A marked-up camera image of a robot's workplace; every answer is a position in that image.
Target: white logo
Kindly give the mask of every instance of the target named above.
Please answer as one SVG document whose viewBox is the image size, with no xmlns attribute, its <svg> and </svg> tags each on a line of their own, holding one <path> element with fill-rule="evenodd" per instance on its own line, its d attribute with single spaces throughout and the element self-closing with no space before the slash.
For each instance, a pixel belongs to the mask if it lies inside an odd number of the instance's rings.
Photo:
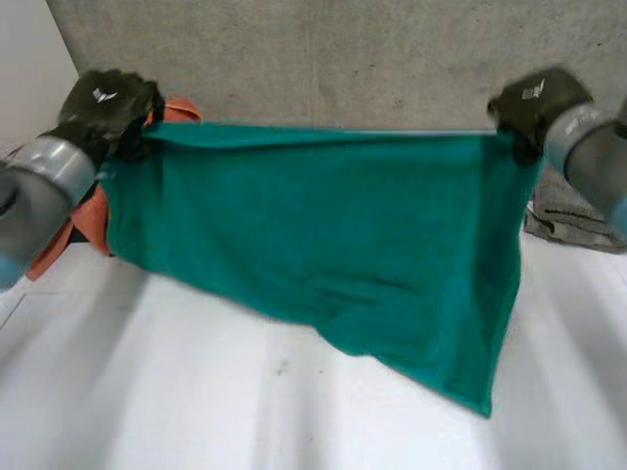
<svg viewBox="0 0 627 470">
<path fill-rule="evenodd" d="M 545 89 L 545 80 L 542 79 L 539 85 L 534 86 L 533 88 L 527 88 L 522 92 L 523 100 L 531 100 L 533 98 L 540 98 L 542 95 L 542 90 Z"/>
<path fill-rule="evenodd" d="M 111 95 L 103 93 L 102 91 L 100 91 L 100 88 L 96 88 L 94 91 L 91 92 L 91 94 L 94 95 L 96 103 L 102 103 L 103 101 L 111 100 L 112 98 L 118 96 L 118 93 L 112 93 Z"/>
</svg>

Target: orange cloth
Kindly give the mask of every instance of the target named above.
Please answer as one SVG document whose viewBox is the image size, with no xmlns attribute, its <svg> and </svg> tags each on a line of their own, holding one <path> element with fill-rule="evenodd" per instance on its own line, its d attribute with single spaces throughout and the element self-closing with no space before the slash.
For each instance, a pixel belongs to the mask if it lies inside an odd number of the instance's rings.
<svg viewBox="0 0 627 470">
<path fill-rule="evenodd" d="M 187 98 L 173 98 L 166 102 L 164 120 L 168 122 L 188 122 L 201 120 L 198 108 Z M 107 221 L 109 204 L 105 191 L 98 186 L 94 195 L 76 208 L 70 220 L 66 222 L 50 240 L 50 243 L 32 260 L 26 273 L 28 279 L 34 281 L 41 276 L 61 255 L 68 245 L 72 230 L 76 227 L 87 240 L 93 243 L 105 255 L 109 254 L 107 243 Z"/>
</svg>

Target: white surface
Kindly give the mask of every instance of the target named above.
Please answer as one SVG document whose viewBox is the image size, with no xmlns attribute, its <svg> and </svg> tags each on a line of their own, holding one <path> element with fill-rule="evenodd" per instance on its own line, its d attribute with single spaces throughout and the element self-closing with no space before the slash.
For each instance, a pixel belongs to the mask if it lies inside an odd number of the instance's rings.
<svg viewBox="0 0 627 470">
<path fill-rule="evenodd" d="M 310 328 L 70 246 L 0 298 L 0 468 L 625 469 L 627 258 L 523 249 L 488 421 Z"/>
<path fill-rule="evenodd" d="M 45 0 L 0 0 L 0 140 L 51 128 L 78 78 Z"/>
</svg>

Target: towel fold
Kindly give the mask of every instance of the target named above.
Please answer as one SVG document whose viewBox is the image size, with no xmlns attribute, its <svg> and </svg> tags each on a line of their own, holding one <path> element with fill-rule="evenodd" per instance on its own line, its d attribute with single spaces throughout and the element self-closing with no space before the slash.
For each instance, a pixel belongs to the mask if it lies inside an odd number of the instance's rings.
<svg viewBox="0 0 627 470">
<path fill-rule="evenodd" d="M 627 251 L 603 216 L 555 169 L 546 166 L 527 207 L 524 231 L 549 241 L 609 253 Z"/>
</svg>

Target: green towel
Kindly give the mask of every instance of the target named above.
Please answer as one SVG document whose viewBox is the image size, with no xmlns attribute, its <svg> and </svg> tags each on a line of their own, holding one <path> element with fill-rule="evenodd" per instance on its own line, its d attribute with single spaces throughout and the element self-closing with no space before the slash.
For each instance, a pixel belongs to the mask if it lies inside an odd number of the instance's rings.
<svg viewBox="0 0 627 470">
<path fill-rule="evenodd" d="M 490 415 L 538 172 L 508 137 L 178 123 L 145 138 L 164 145 L 103 181 L 114 253 Z"/>
</svg>

